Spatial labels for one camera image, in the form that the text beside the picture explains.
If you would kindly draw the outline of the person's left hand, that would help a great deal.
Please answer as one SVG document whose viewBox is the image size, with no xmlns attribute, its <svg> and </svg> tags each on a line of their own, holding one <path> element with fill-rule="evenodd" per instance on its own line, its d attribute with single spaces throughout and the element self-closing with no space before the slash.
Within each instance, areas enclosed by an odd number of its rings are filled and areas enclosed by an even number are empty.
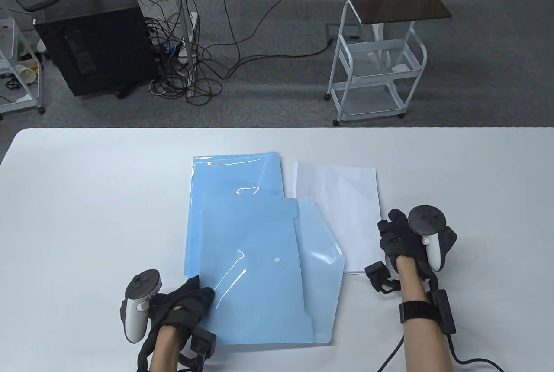
<svg viewBox="0 0 554 372">
<path fill-rule="evenodd" d="M 148 310 L 150 333 L 158 332 L 163 326 L 175 327 L 180 333 L 191 333 L 209 311 L 214 299 L 215 291 L 201 287 L 199 275 L 168 294 L 154 294 Z"/>
</svg>

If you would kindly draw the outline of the person's right hand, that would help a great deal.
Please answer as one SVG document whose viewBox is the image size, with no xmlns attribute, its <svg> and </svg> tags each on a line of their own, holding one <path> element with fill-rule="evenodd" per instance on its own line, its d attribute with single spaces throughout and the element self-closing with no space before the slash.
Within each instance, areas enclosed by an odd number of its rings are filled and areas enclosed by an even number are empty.
<svg viewBox="0 0 554 372">
<path fill-rule="evenodd" d="M 446 255 L 457 241 L 457 234 L 447 226 L 443 212 L 429 204 L 416 206 L 409 214 L 393 209 L 377 227 L 380 247 L 394 271 L 398 272 L 399 256 L 410 257 L 423 280 L 434 278 L 443 269 Z"/>
</svg>

